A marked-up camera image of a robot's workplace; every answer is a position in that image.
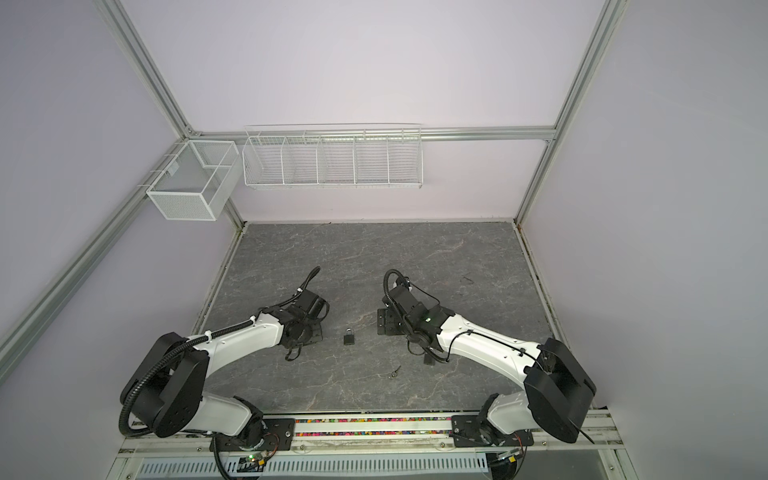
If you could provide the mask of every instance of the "gray marble surface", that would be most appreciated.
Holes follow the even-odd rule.
[[[480,326],[543,342],[550,330],[510,223],[334,223],[248,227],[207,321],[218,329],[290,296],[308,272],[329,301],[324,340],[287,362],[282,346],[215,372],[206,390],[264,412],[479,409],[518,389],[459,357],[427,366],[402,336],[376,334],[382,278],[397,268],[442,305]],[[346,329],[355,345],[344,346]],[[390,373],[401,366],[396,378]]]

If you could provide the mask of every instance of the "padlock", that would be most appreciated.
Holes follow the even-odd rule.
[[[344,334],[344,345],[354,345],[354,344],[355,344],[355,330],[346,329],[346,333]]]

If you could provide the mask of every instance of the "mounting plate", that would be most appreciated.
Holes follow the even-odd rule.
[[[402,329],[400,319],[388,308],[380,308],[376,311],[376,333],[387,336],[406,334]]]
[[[268,433],[273,433],[277,435],[277,438],[280,440],[279,445],[277,446],[277,450],[290,450],[290,444],[293,441],[293,427],[296,426],[296,420],[295,419],[264,419],[264,423],[266,424],[266,431]],[[243,452],[240,447],[237,445],[234,445],[232,442],[230,442],[231,437],[227,435],[222,435],[220,433],[216,434],[219,440],[219,451],[220,452]],[[264,436],[264,442],[256,447],[256,450],[268,450],[272,451],[275,449],[275,437],[273,435],[265,435]],[[213,442],[211,442],[211,445],[208,447],[208,449],[212,452],[214,450]]]
[[[451,437],[456,447],[488,447],[493,445],[490,435],[487,433],[488,427],[482,426],[477,415],[453,415],[451,416]],[[494,446],[514,447],[520,446],[522,440],[523,446],[533,445],[533,434],[530,430],[518,430],[507,435],[500,443]]]

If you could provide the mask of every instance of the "white wire basket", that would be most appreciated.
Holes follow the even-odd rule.
[[[233,141],[189,140],[147,195],[168,220],[216,220],[243,173],[242,161]]]
[[[245,184],[256,190],[297,187],[421,187],[418,131],[388,134],[260,132],[243,146]]]

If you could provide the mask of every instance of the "ventilation grille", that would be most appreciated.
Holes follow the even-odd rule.
[[[398,476],[420,473],[486,473],[485,455],[467,453],[379,455],[286,455],[272,458],[263,473],[238,472],[240,457],[224,461],[232,477]],[[219,478],[213,458],[146,458],[142,478]]]

